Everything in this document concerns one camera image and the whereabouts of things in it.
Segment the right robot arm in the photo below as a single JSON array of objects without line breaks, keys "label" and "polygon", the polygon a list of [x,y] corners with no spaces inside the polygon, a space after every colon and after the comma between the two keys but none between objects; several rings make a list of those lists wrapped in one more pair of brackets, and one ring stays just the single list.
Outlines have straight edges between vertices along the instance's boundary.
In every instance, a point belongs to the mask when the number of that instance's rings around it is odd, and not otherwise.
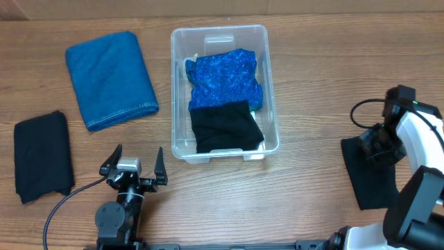
[{"label": "right robot arm", "polygon": [[443,117],[413,88],[386,92],[383,123],[343,139],[341,150],[361,210],[383,208],[380,223],[346,226],[322,249],[442,249]]}]

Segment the sparkly blue fabric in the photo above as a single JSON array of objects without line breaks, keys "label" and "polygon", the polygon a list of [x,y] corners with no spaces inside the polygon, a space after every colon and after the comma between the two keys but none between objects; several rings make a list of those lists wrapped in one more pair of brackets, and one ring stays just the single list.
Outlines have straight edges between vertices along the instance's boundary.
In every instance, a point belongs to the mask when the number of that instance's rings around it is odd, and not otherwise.
[{"label": "sparkly blue fabric", "polygon": [[247,101],[250,111],[263,107],[263,89],[256,79],[254,51],[235,49],[185,62],[192,84],[189,110]]}]

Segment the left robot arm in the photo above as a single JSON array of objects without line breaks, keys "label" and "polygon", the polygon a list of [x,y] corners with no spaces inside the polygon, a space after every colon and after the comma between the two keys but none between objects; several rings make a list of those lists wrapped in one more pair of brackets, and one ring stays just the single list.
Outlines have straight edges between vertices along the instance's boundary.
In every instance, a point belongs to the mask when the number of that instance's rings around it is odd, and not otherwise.
[{"label": "left robot arm", "polygon": [[144,195],[168,183],[162,148],[155,161],[155,178],[141,177],[139,158],[123,157],[122,149],[118,145],[99,170],[106,183],[117,191],[117,198],[96,211],[97,249],[147,249],[147,243],[138,236]]}]

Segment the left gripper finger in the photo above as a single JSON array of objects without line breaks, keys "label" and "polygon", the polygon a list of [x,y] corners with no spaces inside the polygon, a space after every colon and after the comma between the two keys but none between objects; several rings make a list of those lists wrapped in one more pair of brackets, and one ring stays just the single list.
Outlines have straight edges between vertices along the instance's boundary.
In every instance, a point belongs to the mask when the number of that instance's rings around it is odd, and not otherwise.
[{"label": "left gripper finger", "polygon": [[101,169],[115,168],[119,162],[122,154],[122,144],[118,144],[114,152],[108,157],[108,159],[101,165]]},{"label": "left gripper finger", "polygon": [[163,148],[160,147],[157,153],[157,159],[155,162],[155,182],[157,185],[167,185],[168,183],[168,176],[166,167],[164,164],[164,153]]}]

